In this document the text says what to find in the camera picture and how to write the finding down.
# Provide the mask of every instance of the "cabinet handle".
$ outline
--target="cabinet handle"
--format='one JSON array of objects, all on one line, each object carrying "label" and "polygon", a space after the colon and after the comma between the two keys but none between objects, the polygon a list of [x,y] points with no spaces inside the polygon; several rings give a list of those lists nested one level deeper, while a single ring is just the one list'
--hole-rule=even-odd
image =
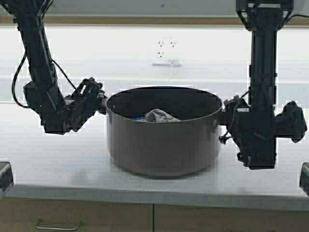
[{"label": "cabinet handle", "polygon": [[57,228],[57,227],[49,227],[49,226],[44,226],[44,225],[40,225],[40,222],[42,220],[39,219],[38,223],[36,224],[35,228],[37,228],[38,230],[42,230],[42,231],[76,231],[82,224],[81,221],[78,222],[78,225],[74,228]]}]

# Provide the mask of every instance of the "white countertop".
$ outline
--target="white countertop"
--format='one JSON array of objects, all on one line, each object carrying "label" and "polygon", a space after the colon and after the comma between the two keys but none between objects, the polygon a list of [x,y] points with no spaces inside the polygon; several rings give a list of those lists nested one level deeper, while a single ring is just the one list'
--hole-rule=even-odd
[{"label": "white countertop", "polygon": [[49,135],[35,112],[0,104],[0,161],[11,163],[15,184],[8,197],[309,211],[298,186],[308,139],[279,139],[274,170],[247,170],[237,150],[230,140],[211,169],[150,179],[112,163],[105,116],[95,115],[77,133]]}]

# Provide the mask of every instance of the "cabinet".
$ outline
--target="cabinet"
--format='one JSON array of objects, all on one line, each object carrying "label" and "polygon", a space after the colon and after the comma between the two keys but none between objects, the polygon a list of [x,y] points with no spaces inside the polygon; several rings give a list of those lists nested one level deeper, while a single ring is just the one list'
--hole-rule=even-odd
[{"label": "cabinet", "polygon": [[156,205],[156,232],[307,231],[309,212]]},{"label": "cabinet", "polygon": [[149,232],[151,206],[82,201],[4,198],[0,201],[0,231],[39,232],[42,225],[78,232]]}]

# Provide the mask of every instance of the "cooking pot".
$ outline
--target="cooking pot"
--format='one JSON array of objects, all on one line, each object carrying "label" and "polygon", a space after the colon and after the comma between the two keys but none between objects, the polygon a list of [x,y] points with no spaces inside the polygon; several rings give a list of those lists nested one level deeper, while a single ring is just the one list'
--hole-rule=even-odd
[{"label": "cooking pot", "polygon": [[[177,122],[134,118],[161,109]],[[155,177],[191,174],[213,164],[220,151],[221,100],[187,87],[141,87],[106,102],[108,150],[126,170]]]}]

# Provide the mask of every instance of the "gray cloth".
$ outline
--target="gray cloth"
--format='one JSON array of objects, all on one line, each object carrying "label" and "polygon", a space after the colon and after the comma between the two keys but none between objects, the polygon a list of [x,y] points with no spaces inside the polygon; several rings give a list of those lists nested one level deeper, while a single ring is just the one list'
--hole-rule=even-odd
[{"label": "gray cloth", "polygon": [[155,109],[146,114],[146,122],[179,122],[180,120],[174,118],[168,113],[160,109]]}]

